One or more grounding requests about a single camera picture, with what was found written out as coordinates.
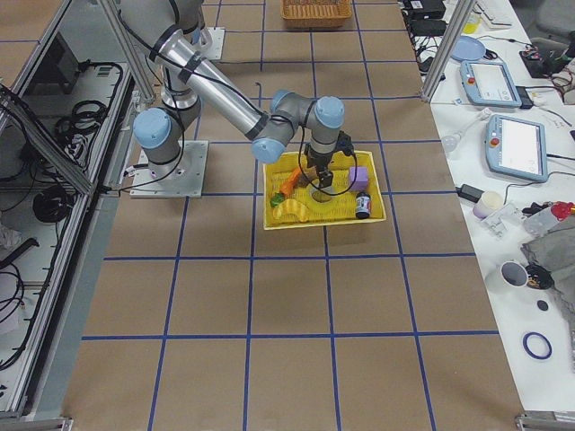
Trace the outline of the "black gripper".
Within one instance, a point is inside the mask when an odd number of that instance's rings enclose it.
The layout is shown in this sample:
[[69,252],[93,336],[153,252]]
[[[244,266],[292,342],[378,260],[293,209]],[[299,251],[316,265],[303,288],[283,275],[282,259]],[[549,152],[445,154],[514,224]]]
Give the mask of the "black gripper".
[[304,154],[306,158],[306,169],[313,169],[318,175],[318,187],[320,189],[329,189],[333,181],[333,173],[330,169],[333,151],[320,153],[316,151],[311,144],[306,144]]

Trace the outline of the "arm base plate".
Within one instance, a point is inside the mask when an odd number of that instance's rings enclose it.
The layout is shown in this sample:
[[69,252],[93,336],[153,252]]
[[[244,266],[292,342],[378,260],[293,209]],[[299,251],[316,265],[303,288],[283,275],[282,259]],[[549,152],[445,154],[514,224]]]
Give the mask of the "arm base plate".
[[[171,165],[160,172],[153,164],[152,170],[148,166],[138,169],[128,192],[134,198],[200,198],[207,159],[207,140],[185,140],[183,157],[174,171]],[[138,162],[147,164],[144,151],[140,152]]]
[[208,60],[219,61],[222,57],[226,29],[205,27],[199,33],[199,51]]

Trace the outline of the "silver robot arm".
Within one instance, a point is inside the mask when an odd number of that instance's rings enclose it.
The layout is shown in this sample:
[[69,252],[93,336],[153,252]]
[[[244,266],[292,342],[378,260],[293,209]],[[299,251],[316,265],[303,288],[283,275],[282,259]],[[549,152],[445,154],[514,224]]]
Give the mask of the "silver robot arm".
[[318,176],[317,188],[332,195],[333,174],[329,164],[344,138],[343,102],[333,96],[310,99],[295,92],[278,91],[270,111],[257,108],[203,54],[200,1],[123,1],[118,18],[124,30],[145,56],[167,75],[167,91],[186,91],[211,105],[252,143],[252,153],[261,163],[279,160],[298,128],[309,130],[305,150],[309,167]]

